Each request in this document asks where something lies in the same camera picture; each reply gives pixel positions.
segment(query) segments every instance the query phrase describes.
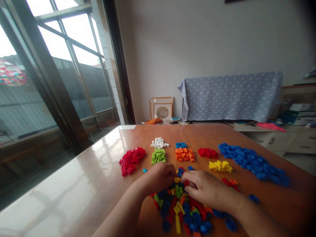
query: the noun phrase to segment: framed picture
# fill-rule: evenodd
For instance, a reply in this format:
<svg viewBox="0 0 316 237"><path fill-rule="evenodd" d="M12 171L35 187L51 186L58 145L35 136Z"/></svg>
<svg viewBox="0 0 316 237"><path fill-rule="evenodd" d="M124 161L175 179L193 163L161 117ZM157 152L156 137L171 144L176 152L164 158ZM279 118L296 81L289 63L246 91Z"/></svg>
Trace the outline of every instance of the framed picture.
<svg viewBox="0 0 316 237"><path fill-rule="evenodd" d="M155 118L154 103L172 103L173 97L152 97L149 100L150 119Z"/></svg>
<svg viewBox="0 0 316 237"><path fill-rule="evenodd" d="M161 120L171 120L172 109L172 103L154 103L154 118L160 118Z"/></svg>

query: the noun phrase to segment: drawer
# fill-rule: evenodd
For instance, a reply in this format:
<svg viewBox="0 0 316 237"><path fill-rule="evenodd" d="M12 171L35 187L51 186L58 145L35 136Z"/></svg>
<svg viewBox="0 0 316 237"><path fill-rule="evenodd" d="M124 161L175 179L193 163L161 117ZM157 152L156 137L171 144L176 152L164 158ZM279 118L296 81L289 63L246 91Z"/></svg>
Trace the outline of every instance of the drawer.
<svg viewBox="0 0 316 237"><path fill-rule="evenodd" d="M316 131L301 131L293 143L316 143Z"/></svg>
<svg viewBox="0 0 316 237"><path fill-rule="evenodd" d="M298 132L274 132L266 148L270 151L286 151Z"/></svg>
<svg viewBox="0 0 316 237"><path fill-rule="evenodd" d="M288 148L288 152L316 154L316 144L315 143L292 143Z"/></svg>

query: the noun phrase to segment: wall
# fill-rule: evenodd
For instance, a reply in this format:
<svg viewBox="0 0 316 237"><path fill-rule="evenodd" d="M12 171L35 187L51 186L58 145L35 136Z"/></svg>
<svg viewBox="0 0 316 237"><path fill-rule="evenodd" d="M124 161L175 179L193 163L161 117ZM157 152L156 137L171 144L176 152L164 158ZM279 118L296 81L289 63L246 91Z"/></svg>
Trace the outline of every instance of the wall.
<svg viewBox="0 0 316 237"><path fill-rule="evenodd" d="M184 78L280 70L284 85L316 62L312 26L299 0L117 0L137 123L149 99L174 96L181 117Z"/></svg>

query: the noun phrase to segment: yellow building block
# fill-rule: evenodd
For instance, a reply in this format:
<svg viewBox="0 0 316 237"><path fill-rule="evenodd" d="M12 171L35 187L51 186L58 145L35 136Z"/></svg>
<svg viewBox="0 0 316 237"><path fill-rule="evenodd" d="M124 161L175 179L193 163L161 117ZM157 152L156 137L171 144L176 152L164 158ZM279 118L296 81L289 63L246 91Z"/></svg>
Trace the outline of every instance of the yellow building block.
<svg viewBox="0 0 316 237"><path fill-rule="evenodd" d="M177 207L181 210L182 214L185 214L183 207L179 201L177 202Z"/></svg>
<svg viewBox="0 0 316 237"><path fill-rule="evenodd" d="M181 234L180 219L178 215L175 216L175 225L177 227L177 234Z"/></svg>
<svg viewBox="0 0 316 237"><path fill-rule="evenodd" d="M174 210L174 212L175 212L176 215L178 215L179 212L181 211L178 206L175 206L175 207L173 208L173 210Z"/></svg>

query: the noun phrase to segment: polka dot cloth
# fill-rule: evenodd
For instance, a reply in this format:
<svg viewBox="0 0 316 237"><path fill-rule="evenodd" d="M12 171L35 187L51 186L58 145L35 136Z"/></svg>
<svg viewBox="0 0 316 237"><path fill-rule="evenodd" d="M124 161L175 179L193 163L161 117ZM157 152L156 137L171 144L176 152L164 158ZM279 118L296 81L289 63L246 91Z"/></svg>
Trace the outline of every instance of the polka dot cloth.
<svg viewBox="0 0 316 237"><path fill-rule="evenodd" d="M266 122L278 100L281 72L185 78L182 119L252 119Z"/></svg>

